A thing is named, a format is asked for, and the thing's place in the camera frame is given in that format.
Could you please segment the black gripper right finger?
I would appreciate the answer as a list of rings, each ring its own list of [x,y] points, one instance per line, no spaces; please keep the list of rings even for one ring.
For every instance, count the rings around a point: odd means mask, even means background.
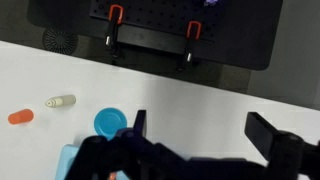
[[[266,160],[271,160],[274,157],[282,134],[264,117],[257,112],[248,112],[244,132]]]

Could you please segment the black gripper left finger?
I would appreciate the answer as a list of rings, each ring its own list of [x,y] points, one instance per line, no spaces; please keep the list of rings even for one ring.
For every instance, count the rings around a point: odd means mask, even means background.
[[[147,112],[145,110],[139,110],[133,126],[133,129],[143,137],[145,137],[147,133],[146,115]]]

